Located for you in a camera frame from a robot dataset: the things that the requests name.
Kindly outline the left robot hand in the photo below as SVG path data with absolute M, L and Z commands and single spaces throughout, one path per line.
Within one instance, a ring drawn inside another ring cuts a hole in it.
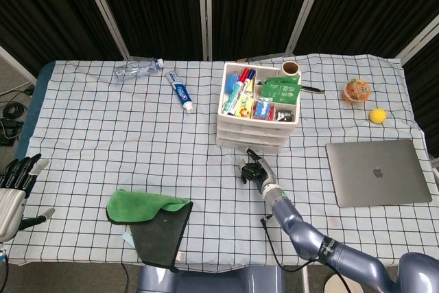
M 1 171 L 1 243 L 10 241 L 18 231 L 46 222 L 54 208 L 33 218 L 24 218 L 24 210 L 38 175 L 49 161 L 41 154 L 14 159 Z

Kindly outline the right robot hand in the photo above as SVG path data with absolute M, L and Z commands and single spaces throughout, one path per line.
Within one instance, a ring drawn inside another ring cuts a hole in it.
M 262 194 L 267 185 L 276 183 L 274 172 L 267 161 L 254 150 L 246 148 L 245 153 L 250 156 L 253 162 L 246 163 L 242 161 L 239 165 L 241 181 L 243 184 L 246 184 L 248 181 L 254 182 L 259 193 Z

